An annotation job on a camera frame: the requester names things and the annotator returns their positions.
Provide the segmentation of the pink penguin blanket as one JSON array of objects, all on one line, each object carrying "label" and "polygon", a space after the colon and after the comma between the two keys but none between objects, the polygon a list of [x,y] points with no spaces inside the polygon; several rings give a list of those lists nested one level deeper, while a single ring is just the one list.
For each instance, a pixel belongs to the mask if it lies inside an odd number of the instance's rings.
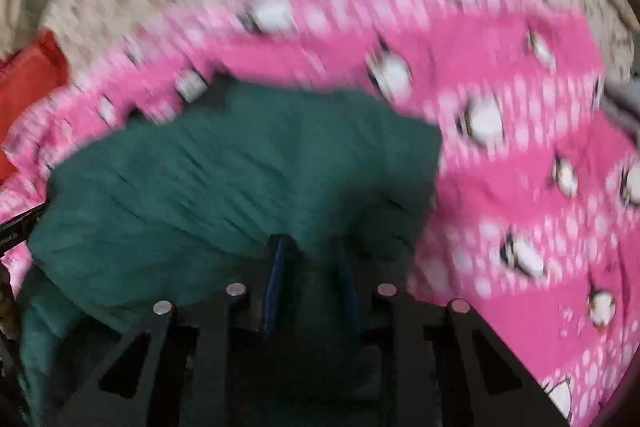
[{"label": "pink penguin blanket", "polygon": [[215,81],[359,91],[442,135],[404,285],[468,299],[572,426],[639,346],[639,156],[599,109],[573,0],[224,0],[123,38],[12,134],[7,213],[130,118],[174,120]]}]

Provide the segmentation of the dark green puffer jacket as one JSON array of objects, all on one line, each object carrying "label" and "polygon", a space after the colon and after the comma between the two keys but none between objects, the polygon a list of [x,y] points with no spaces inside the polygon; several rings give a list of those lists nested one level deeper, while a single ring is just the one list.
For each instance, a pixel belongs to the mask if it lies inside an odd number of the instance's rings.
[{"label": "dark green puffer jacket", "polygon": [[29,424],[54,410],[58,347],[90,317],[130,329],[160,300],[197,303],[239,280],[268,239],[303,255],[295,335],[342,338],[344,273],[405,283],[442,135],[359,91],[215,81],[172,121],[130,118],[55,167],[17,301]]}]

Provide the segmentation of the red ruffled pillow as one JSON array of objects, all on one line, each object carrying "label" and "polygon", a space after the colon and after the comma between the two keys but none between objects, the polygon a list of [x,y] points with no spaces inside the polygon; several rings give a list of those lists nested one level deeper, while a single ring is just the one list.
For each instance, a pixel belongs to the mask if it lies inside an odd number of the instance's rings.
[{"label": "red ruffled pillow", "polygon": [[55,34],[46,29],[23,49],[1,60],[1,141],[26,109],[64,86],[70,66]]}]

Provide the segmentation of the grey cloth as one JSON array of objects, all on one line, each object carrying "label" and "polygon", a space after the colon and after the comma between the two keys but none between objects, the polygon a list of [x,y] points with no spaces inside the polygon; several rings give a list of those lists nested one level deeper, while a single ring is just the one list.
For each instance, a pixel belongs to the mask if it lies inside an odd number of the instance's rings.
[{"label": "grey cloth", "polygon": [[608,119],[617,124],[639,145],[640,138],[640,81],[607,81],[604,84],[600,106]]}]

